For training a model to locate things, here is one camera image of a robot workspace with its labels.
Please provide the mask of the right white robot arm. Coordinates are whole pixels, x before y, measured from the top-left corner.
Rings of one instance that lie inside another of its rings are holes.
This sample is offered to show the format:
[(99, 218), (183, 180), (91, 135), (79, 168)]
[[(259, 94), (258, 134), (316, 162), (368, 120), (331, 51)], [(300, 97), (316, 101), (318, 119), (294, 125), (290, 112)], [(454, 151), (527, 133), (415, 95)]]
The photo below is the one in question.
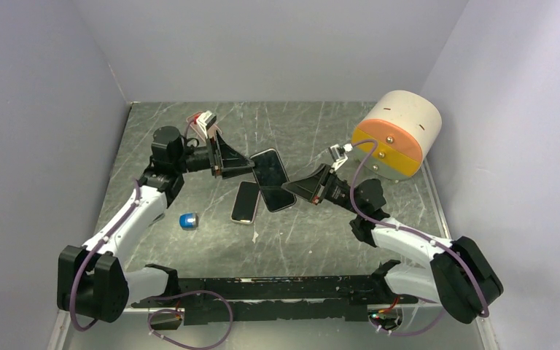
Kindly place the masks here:
[(396, 252), (415, 264), (391, 262), (383, 276), (373, 281), (373, 296), (382, 303), (410, 295), (438, 303), (455, 320), (469, 324), (488, 317), (489, 306), (504, 291), (474, 240), (432, 236), (387, 214), (379, 179), (351, 184), (331, 166), (321, 165), (309, 176), (281, 187), (314, 205), (329, 201), (355, 213), (349, 225), (358, 241)]

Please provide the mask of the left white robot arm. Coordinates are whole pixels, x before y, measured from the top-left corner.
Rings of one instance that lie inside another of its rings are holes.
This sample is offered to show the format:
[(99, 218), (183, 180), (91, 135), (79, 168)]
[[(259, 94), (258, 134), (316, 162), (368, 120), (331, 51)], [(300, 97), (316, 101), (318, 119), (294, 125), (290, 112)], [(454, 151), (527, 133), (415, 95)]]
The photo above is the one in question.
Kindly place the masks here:
[(152, 299), (173, 305), (181, 292), (177, 270), (149, 264), (126, 273), (130, 257), (144, 231), (176, 200), (184, 175), (209, 170), (229, 179), (249, 173), (254, 163), (215, 133), (203, 146), (194, 146), (174, 126), (153, 134), (149, 165), (135, 181), (123, 207), (81, 246), (67, 246), (58, 257), (57, 307), (92, 322), (114, 322), (131, 304)]

